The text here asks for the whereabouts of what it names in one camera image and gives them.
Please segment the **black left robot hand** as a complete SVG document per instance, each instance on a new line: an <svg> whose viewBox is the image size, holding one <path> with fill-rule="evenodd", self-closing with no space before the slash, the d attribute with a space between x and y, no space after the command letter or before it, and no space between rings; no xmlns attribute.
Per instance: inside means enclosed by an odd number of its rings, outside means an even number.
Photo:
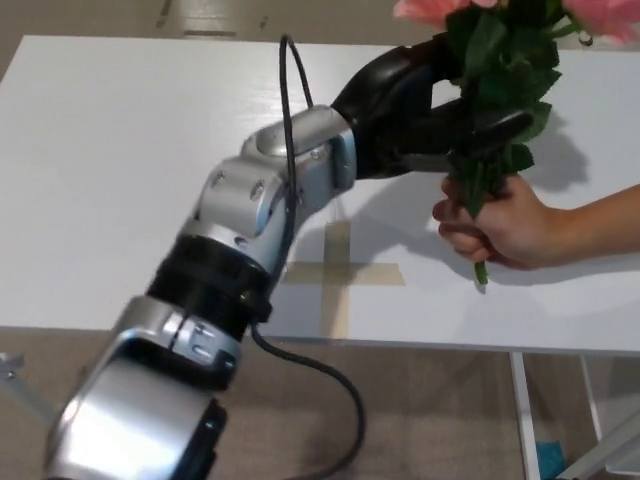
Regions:
<svg viewBox="0 0 640 480"><path fill-rule="evenodd" d="M362 67L332 104L354 135L358 178L461 173L532 125L532 114L517 107L474 112L467 98L433 105L434 86L460 76L443 34L395 47Z"/></svg>

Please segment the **bare human hand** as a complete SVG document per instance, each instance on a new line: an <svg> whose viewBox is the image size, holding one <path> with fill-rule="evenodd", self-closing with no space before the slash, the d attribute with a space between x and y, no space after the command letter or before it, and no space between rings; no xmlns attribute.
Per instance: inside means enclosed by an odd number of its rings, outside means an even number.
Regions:
<svg viewBox="0 0 640 480"><path fill-rule="evenodd" d="M498 196L473 216L463 205L461 186L451 177L441 184L445 198L433 207L438 233L471 262L490 261L516 270L554 263L553 227L558 211L546 206L518 175L506 178Z"/></svg>

